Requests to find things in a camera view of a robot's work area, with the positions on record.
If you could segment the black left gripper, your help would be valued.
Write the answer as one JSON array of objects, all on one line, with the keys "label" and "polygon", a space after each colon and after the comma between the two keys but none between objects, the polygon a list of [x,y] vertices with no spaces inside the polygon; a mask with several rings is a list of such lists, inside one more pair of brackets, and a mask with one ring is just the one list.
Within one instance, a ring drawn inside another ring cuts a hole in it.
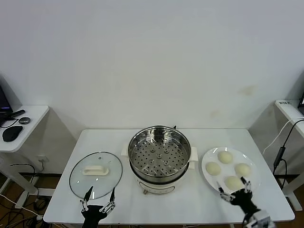
[{"label": "black left gripper", "polygon": [[88,205],[87,203],[90,199],[92,190],[93,186],[91,186],[88,192],[86,192],[84,198],[80,200],[82,204],[81,213],[85,219],[82,228],[97,228],[99,221],[105,219],[107,217],[107,213],[111,213],[116,206],[114,201],[115,188],[113,188],[109,202],[105,206]]}]

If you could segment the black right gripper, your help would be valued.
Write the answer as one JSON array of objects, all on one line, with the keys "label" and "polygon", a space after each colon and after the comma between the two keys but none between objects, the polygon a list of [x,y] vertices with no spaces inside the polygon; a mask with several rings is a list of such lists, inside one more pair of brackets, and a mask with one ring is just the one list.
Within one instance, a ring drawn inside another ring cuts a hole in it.
[{"label": "black right gripper", "polygon": [[243,188],[232,194],[226,193],[219,182],[217,181],[218,190],[220,197],[226,202],[230,202],[234,206],[240,206],[245,214],[254,214],[260,209],[251,201],[252,199],[252,190],[251,182],[247,181],[243,176],[240,177],[240,180],[243,184]]}]

